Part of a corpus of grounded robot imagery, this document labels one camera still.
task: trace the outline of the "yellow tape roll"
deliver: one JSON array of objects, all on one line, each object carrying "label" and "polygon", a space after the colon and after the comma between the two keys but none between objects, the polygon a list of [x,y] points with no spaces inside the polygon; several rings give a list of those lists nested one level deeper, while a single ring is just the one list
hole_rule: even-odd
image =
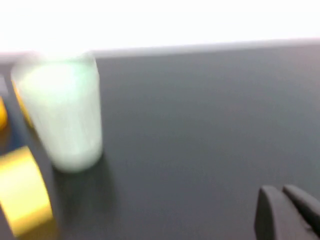
[{"label": "yellow tape roll", "polygon": [[41,172],[26,146],[0,157],[0,204],[15,236],[53,218]]},{"label": "yellow tape roll", "polygon": [[7,121],[8,121],[7,110],[6,110],[4,101],[2,100],[2,97],[0,97],[0,130],[7,125]]},{"label": "yellow tape roll", "polygon": [[24,102],[22,101],[22,99],[21,99],[21,97],[20,97],[20,95],[19,95],[19,93],[17,91],[17,87],[16,87],[14,82],[12,82],[12,87],[13,87],[16,99],[17,99],[17,101],[19,103],[20,109],[22,111],[22,114],[24,115],[25,120],[27,121],[27,123],[29,124],[30,127],[33,127],[33,123],[31,121],[31,118],[30,118],[30,116],[29,116],[29,114],[27,112],[27,109],[26,109],[26,107],[24,105]]}]

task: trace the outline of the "white wall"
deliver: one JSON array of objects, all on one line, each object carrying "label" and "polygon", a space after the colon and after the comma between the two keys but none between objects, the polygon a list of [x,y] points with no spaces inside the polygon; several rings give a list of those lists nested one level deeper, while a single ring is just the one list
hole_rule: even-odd
[{"label": "white wall", "polygon": [[7,0],[0,10],[0,52],[320,37],[320,6],[313,0],[79,2]]}]

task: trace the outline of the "gray table surface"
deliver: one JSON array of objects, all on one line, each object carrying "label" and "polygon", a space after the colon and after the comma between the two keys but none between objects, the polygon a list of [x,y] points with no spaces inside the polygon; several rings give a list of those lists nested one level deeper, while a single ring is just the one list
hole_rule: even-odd
[{"label": "gray table surface", "polygon": [[55,172],[7,100],[59,225],[46,239],[253,240],[261,185],[320,199],[320,44],[97,65],[104,155],[81,174]]}]

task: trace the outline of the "translucent cup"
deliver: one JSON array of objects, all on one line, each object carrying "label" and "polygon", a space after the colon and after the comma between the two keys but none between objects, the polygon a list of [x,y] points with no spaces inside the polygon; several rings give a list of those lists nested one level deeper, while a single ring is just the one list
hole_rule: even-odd
[{"label": "translucent cup", "polygon": [[94,165],[103,151],[95,59],[30,54],[11,77],[52,164],[62,172]]}]

